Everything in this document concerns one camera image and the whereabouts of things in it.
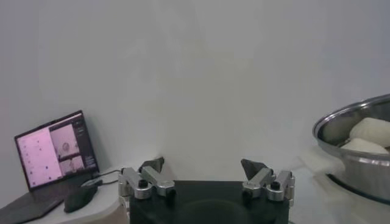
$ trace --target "stainless steel bowl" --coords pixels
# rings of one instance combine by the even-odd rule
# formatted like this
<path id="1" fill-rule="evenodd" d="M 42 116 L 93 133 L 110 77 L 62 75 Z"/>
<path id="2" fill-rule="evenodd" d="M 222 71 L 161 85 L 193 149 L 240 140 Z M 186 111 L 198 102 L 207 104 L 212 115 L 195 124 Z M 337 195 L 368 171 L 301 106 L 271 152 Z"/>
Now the stainless steel bowl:
<path id="1" fill-rule="evenodd" d="M 313 127 L 319 146 L 345 165 L 334 173 L 345 184 L 368 196 L 390 201 L 390 155 L 342 149 L 349 132 L 365 117 L 390 122 L 390 94 L 351 104 L 321 118 Z"/>

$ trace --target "white towel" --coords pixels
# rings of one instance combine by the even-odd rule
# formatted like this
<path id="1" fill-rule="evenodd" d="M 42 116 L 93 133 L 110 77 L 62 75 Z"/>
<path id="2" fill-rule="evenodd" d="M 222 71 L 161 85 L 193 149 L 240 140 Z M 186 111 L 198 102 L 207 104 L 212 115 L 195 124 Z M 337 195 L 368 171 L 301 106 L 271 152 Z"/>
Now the white towel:
<path id="1" fill-rule="evenodd" d="M 343 149 L 349 149 L 359 152 L 370 152 L 370 153 L 382 153 L 388 154 L 389 152 L 382 146 L 369 142 L 360 138 L 354 138 L 344 146 Z"/>
<path id="2" fill-rule="evenodd" d="M 384 148 L 390 146 L 390 122 L 364 118 L 349 133 L 350 139 L 360 138 L 376 143 Z"/>

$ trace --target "mounting bolt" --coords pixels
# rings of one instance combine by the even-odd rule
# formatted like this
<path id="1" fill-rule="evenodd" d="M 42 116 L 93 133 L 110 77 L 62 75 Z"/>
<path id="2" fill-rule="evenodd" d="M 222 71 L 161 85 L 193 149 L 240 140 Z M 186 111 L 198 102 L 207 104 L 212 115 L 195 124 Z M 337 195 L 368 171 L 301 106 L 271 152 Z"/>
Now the mounting bolt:
<path id="1" fill-rule="evenodd" d="M 148 182 L 146 180 L 140 180 L 138 182 L 138 187 L 141 188 L 141 189 L 147 188 L 148 185 L 149 184 L 148 184 Z"/>
<path id="2" fill-rule="evenodd" d="M 271 183 L 271 189 L 272 189 L 272 190 L 275 190 L 275 191 L 280 190 L 280 183 L 279 183 L 279 182 L 276 182 L 276 181 L 272 182 L 272 183 Z"/>

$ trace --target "laptop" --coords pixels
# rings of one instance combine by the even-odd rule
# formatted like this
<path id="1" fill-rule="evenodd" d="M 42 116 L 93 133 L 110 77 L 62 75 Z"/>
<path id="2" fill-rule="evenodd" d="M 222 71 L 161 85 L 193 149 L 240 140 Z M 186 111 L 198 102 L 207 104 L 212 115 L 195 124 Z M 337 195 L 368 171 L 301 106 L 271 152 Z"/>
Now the laptop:
<path id="1" fill-rule="evenodd" d="M 38 219 L 99 171 L 82 111 L 15 136 L 29 192 L 0 209 L 0 223 Z"/>

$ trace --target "white backdrop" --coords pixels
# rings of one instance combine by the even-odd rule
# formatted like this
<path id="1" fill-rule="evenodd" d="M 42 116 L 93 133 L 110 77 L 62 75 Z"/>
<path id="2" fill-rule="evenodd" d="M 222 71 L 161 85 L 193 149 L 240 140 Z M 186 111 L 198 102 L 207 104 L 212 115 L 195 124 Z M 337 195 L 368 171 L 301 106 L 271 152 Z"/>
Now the white backdrop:
<path id="1" fill-rule="evenodd" d="M 146 152 L 183 180 L 298 166 L 317 119 L 389 92 L 389 6 L 0 1 L 0 206 L 27 191 L 13 137 L 78 109 L 103 169 Z"/>

